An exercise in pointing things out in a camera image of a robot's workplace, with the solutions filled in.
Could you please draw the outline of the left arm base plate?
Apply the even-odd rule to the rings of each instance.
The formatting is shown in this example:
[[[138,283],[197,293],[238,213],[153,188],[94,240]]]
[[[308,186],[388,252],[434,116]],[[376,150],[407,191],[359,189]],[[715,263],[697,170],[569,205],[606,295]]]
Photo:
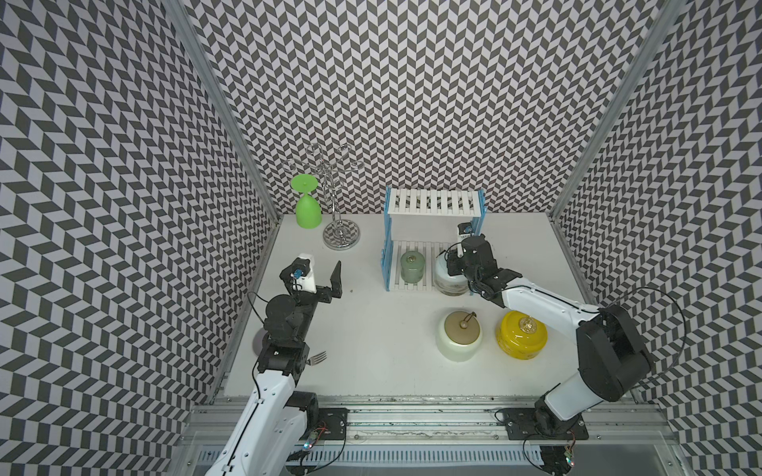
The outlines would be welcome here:
[[[311,423],[310,438],[317,441],[344,441],[347,434],[349,410],[347,408],[319,408]]]

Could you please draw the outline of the blue white two-tier shelf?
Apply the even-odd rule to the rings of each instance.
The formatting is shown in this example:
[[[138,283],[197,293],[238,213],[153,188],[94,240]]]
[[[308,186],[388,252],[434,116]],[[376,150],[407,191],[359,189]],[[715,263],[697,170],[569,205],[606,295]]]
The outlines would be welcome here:
[[[381,267],[387,291],[434,291],[438,255],[460,241],[460,224],[465,223],[472,232],[480,233],[485,216],[483,190],[386,188]],[[409,251],[425,257],[422,280],[414,284],[401,277],[402,256]]]

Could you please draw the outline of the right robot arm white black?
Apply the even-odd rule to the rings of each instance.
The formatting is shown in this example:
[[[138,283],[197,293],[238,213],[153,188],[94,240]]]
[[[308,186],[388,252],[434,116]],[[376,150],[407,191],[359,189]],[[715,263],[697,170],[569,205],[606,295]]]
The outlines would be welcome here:
[[[564,436],[583,412],[618,401],[654,370],[644,338],[623,307],[585,305],[499,267],[484,236],[450,246],[444,265],[450,277],[466,279],[482,299],[533,317],[575,341],[577,372],[535,402],[533,426],[539,436]]]

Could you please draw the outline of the yellow patterned tea canister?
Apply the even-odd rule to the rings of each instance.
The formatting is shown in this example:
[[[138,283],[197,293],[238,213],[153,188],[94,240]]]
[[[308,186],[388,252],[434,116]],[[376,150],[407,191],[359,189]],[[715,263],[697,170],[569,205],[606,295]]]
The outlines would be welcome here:
[[[507,355],[519,360],[537,357],[548,342],[545,325],[520,311],[504,315],[496,329],[498,346]]]

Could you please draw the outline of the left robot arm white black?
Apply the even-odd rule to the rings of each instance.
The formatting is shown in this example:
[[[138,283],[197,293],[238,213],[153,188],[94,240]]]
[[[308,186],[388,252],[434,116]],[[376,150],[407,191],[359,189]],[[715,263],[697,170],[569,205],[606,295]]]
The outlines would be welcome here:
[[[285,293],[266,301],[254,389],[208,475],[278,475],[289,460],[306,457],[319,438],[319,400],[297,385],[311,364],[307,334],[318,305],[343,296],[337,263],[328,286],[315,281],[314,257],[299,255],[280,273]]]

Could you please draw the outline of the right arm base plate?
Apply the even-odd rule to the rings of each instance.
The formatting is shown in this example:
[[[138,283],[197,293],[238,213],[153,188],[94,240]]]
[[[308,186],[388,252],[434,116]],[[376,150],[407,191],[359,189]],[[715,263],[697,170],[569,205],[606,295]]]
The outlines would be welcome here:
[[[497,411],[498,422],[508,438],[519,440],[585,441],[589,431],[582,414],[559,420],[547,409],[504,408]]]

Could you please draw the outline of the light blue tea canister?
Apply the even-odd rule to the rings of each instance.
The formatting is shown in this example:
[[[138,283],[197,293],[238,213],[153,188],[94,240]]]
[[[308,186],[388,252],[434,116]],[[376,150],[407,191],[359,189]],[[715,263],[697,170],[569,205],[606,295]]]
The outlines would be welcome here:
[[[445,254],[438,255],[435,261],[434,285],[440,293],[451,297],[464,295],[470,290],[463,275],[451,276],[448,273]]]

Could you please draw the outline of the small green tea canister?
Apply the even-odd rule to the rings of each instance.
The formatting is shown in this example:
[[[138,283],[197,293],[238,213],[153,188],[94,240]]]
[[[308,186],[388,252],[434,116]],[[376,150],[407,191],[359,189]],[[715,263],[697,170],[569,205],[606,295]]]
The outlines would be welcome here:
[[[426,257],[419,251],[410,250],[400,258],[400,277],[405,284],[420,283],[426,272]]]

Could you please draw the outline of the cream canister brown lid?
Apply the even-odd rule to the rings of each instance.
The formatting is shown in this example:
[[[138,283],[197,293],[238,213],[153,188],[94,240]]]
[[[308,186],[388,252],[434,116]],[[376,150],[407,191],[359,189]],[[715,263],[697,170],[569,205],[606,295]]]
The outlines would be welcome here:
[[[474,311],[453,311],[438,324],[438,351],[452,362],[466,362],[472,359],[481,341],[482,328]]]

